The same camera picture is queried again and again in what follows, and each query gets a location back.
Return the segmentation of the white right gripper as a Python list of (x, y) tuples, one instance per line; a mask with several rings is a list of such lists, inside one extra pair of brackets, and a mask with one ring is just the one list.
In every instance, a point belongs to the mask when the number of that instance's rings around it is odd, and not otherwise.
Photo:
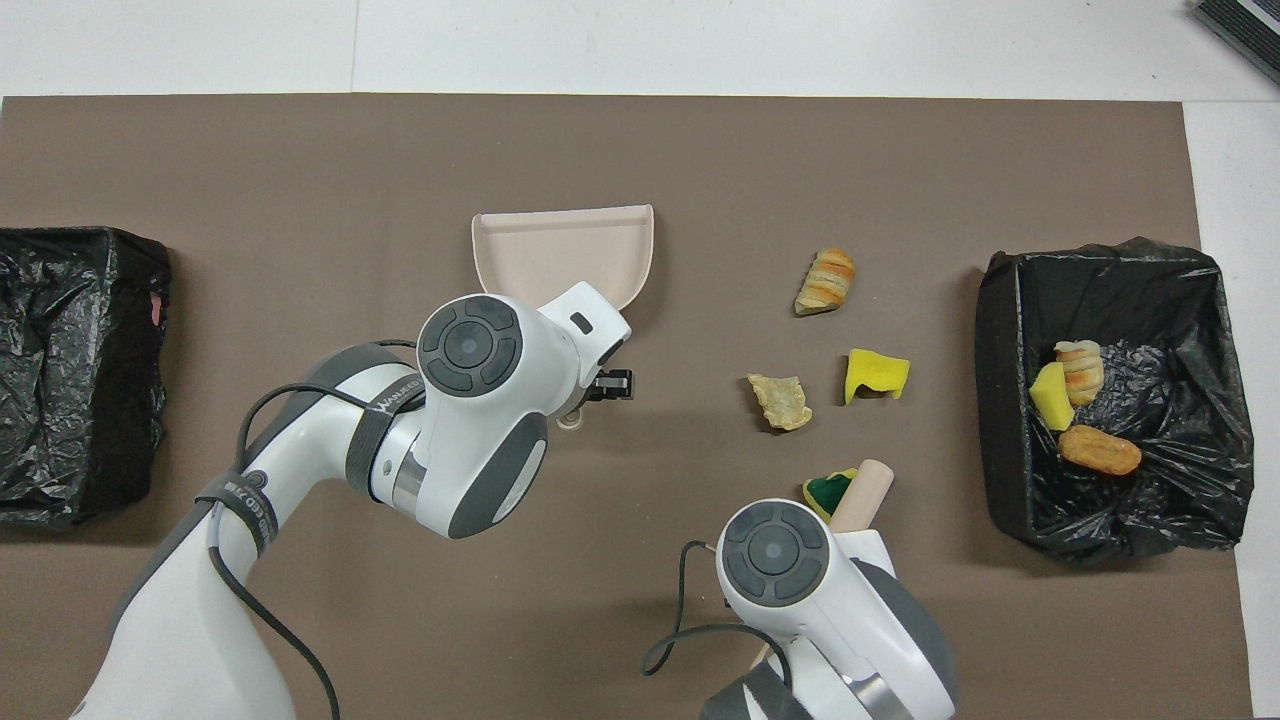
[(847, 559), (856, 559), (874, 565), (887, 573), (896, 573), (888, 550), (874, 529), (835, 533), (840, 552)]

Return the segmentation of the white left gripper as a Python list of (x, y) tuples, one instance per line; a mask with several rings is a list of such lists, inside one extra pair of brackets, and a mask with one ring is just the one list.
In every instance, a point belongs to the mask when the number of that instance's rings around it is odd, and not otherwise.
[(576, 380), (579, 387), (588, 388), (589, 402), (634, 396), (632, 370), (616, 368), (600, 372), (632, 333), (608, 299), (588, 282), (579, 282), (545, 305), (545, 316), (567, 333), (579, 355)]

